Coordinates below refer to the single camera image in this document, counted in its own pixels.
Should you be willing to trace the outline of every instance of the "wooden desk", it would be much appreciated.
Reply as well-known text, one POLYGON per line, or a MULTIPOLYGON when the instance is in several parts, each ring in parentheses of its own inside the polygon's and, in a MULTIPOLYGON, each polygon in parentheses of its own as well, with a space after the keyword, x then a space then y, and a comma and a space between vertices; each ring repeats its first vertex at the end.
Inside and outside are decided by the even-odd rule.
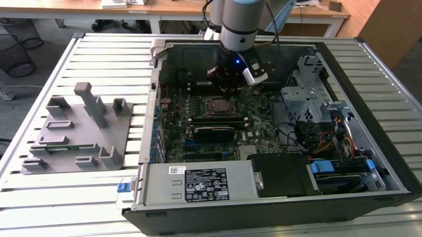
MULTIPOLYGON (((161 20, 202 21, 203 5, 202 2, 189 0, 153 0, 149 14, 153 32, 159 31, 161 20)), ((326 24, 329 27, 324 36, 336 37, 344 21, 349 17, 350 14, 345 9, 342 12, 336 12, 310 6, 302 7, 302 13, 300 8, 293 9, 288 23, 326 24)))
MULTIPOLYGON (((203 3, 187 0, 150 0, 147 5, 102 9, 102 0, 2 0, 0 16, 46 19, 125 19, 150 20, 153 33, 159 34, 161 20, 202 21, 203 3)), ((318 7, 294 9, 288 23, 326 24, 326 37, 334 37, 350 14, 318 7)))
POLYGON ((0 16, 42 19, 149 20, 149 4, 102 9, 102 0, 0 0, 0 16))

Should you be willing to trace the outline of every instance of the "barcode sticker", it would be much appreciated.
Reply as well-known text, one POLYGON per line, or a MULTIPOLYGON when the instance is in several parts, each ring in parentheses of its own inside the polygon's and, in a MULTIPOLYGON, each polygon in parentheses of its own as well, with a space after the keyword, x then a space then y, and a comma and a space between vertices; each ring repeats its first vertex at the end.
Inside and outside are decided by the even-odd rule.
POLYGON ((185 174, 186 166, 169 167, 169 174, 185 174))

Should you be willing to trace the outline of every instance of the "slotted metal table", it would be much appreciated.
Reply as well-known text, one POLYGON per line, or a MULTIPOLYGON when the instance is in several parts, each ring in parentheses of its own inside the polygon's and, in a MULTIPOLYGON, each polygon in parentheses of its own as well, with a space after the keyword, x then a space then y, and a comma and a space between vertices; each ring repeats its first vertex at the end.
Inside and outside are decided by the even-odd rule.
MULTIPOLYGON (((137 175, 154 39, 201 40, 193 35, 86 34, 74 38, 0 161, 0 236, 145 236, 121 215, 133 196, 117 205, 117 184, 137 175), (89 81, 105 103, 125 97, 135 104, 125 168, 119 171, 22 175, 53 95, 82 103, 74 85, 89 81)), ((422 107, 365 43, 354 39, 282 37, 324 41, 409 166, 422 180, 422 107)), ((338 98, 340 89, 330 80, 338 98)), ((421 236, 422 200, 374 211, 354 221, 225 231, 195 236, 421 236)))

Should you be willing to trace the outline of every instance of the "gray plastic peg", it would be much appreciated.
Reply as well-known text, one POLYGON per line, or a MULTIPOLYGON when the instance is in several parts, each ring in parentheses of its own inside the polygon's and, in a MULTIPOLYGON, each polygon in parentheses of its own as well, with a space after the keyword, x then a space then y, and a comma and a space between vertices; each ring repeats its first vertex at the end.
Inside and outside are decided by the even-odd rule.
POLYGON ((91 94, 91 84, 89 82, 79 82, 75 85, 75 94, 79 95, 85 101, 87 111, 94 118, 95 123, 99 128, 107 127, 107 121, 103 116, 103 111, 101 105, 97 103, 97 99, 91 94))

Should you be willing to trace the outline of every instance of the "power supply label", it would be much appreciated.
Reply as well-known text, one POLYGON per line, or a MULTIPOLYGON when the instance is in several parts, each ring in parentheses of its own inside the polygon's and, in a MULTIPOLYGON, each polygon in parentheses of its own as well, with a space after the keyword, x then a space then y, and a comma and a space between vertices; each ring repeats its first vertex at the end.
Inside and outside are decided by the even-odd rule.
POLYGON ((186 170, 185 184, 187 202, 230 200, 226 168, 186 170))

